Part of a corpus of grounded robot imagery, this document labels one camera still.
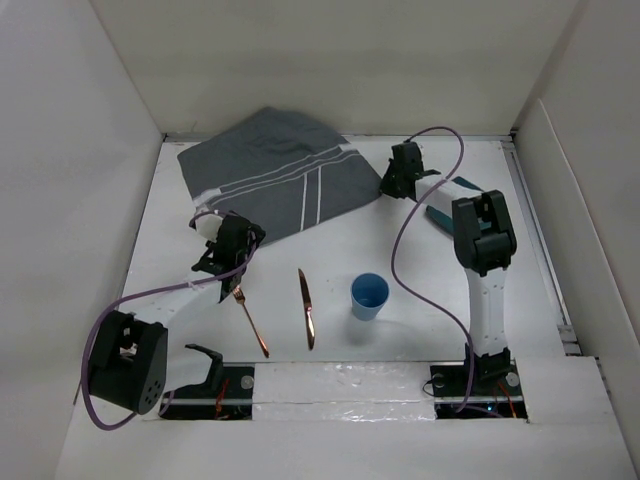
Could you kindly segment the teal square plate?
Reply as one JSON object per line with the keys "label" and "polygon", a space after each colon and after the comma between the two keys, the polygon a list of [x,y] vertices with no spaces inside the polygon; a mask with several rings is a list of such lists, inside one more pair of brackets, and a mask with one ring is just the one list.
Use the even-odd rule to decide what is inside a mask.
{"label": "teal square plate", "polygon": [[436,189],[425,201],[426,216],[445,234],[453,236],[452,202],[480,195],[483,190],[463,177],[454,177]]}

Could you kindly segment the grey striped placemat cloth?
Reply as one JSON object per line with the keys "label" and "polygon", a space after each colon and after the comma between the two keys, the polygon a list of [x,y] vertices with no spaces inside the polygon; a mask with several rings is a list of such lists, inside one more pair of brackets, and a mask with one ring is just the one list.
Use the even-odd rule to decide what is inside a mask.
{"label": "grey striped placemat cloth", "polygon": [[306,114],[266,107],[179,153],[196,207],[236,213],[274,243],[366,206],[380,176],[344,136]]}

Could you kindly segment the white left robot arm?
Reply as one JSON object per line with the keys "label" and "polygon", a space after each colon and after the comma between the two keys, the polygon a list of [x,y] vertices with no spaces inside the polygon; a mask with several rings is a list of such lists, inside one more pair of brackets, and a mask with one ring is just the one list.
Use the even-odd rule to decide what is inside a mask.
{"label": "white left robot arm", "polygon": [[148,414],[162,399],[186,386],[201,396],[222,387],[222,356],[180,331],[199,307],[215,307],[238,290],[265,230],[236,212],[201,211],[189,222],[205,240],[205,251],[185,280],[122,297],[99,315],[87,338],[80,392],[100,429],[92,401],[100,399],[128,411]]}

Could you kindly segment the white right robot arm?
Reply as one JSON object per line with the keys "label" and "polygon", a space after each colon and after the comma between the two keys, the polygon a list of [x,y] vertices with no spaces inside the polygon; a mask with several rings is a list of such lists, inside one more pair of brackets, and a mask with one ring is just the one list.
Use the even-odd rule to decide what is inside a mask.
{"label": "white right robot arm", "polygon": [[445,180],[426,170],[417,143],[391,148],[380,192],[426,205],[426,214],[453,240],[469,290],[470,340],[465,345],[462,381],[467,393],[483,394],[511,369],[504,326],[504,286],[517,241],[504,195],[467,179]]}

